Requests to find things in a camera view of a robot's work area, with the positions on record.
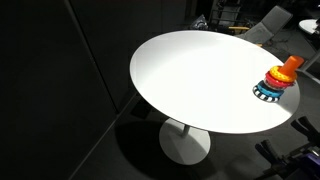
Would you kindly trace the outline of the grey chair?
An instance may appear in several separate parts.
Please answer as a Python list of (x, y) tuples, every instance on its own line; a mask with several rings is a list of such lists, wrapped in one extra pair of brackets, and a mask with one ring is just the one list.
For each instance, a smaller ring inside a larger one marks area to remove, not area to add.
[(264, 18), (238, 38), (254, 44), (264, 44), (272, 39), (292, 18), (292, 14), (284, 8), (274, 6)]

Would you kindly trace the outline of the white round side table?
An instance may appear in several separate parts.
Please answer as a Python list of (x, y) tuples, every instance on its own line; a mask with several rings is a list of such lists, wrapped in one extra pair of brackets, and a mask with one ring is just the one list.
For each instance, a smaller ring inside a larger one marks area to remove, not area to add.
[(299, 22), (299, 28), (308, 34), (319, 34), (319, 23), (317, 19), (306, 19)]

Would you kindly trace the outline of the white table pedestal base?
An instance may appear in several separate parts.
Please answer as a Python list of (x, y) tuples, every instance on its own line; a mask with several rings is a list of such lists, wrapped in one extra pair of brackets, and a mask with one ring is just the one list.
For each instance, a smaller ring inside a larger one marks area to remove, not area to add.
[(171, 118), (159, 131), (159, 142), (163, 152), (181, 165), (194, 165), (206, 158), (211, 147), (207, 131), (193, 128)]

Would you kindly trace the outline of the orange stacking post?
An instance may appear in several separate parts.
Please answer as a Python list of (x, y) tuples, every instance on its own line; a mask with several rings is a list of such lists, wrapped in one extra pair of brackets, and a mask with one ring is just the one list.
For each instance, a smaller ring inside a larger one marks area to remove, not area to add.
[(286, 76), (293, 76), (296, 69), (304, 62), (304, 59), (300, 56), (290, 56), (283, 66), (279, 68), (279, 72)]

